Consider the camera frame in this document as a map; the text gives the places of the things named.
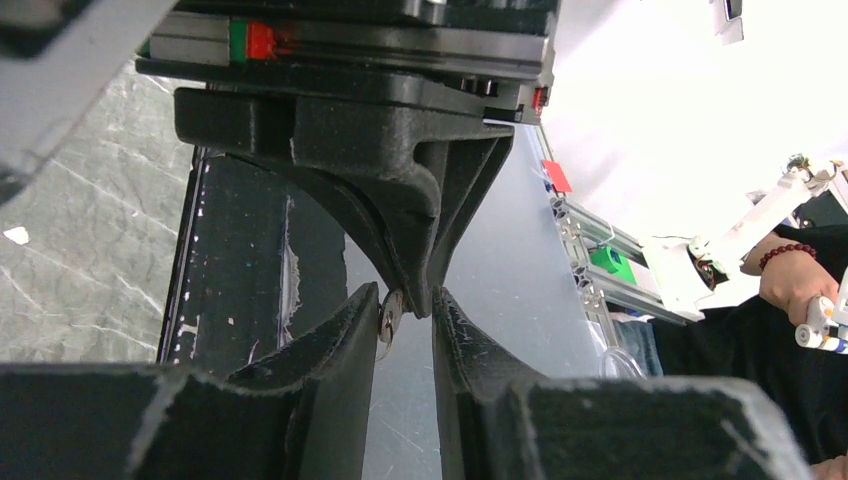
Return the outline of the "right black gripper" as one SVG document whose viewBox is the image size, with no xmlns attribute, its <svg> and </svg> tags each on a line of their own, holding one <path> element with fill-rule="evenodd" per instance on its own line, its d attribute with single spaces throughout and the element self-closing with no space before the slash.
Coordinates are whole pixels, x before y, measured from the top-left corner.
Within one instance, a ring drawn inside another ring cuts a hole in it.
<svg viewBox="0 0 848 480">
<path fill-rule="evenodd" d="M 142 45 L 144 74 L 288 95 L 537 123 L 553 85 L 557 1 L 180 1 Z M 179 139 L 250 160 L 311 195 L 431 314 L 512 129 L 432 130 L 423 166 L 388 144 L 391 107 L 180 88 Z"/>
</svg>

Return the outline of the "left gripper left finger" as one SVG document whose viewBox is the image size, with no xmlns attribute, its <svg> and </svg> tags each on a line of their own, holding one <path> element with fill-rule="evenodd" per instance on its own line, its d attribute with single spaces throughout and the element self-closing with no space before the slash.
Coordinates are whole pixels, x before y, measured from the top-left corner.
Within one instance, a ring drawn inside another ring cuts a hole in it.
<svg viewBox="0 0 848 480">
<path fill-rule="evenodd" d="M 5 479 L 357 479 L 378 288 L 225 380 L 183 366 L 5 364 Z"/>
</svg>

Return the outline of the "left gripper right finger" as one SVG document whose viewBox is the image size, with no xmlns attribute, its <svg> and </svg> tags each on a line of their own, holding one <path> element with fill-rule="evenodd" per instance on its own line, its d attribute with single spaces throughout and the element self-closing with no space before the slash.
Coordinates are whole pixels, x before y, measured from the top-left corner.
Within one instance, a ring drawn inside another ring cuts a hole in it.
<svg viewBox="0 0 848 480">
<path fill-rule="evenodd" d="M 446 479 L 809 479 L 784 415 L 729 378 L 552 379 L 433 294 Z"/>
</svg>

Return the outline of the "person's hand with bracelet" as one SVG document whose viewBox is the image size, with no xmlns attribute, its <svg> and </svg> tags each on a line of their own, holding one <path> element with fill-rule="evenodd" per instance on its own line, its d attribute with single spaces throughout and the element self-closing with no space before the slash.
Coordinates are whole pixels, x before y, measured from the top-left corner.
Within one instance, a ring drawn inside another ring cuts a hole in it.
<svg viewBox="0 0 848 480">
<path fill-rule="evenodd" d="M 760 296 L 783 310 L 793 326 L 807 322 L 817 297 L 836 305 L 838 283 L 811 254 L 807 245 L 788 244 L 768 251 L 761 260 Z"/>
</svg>

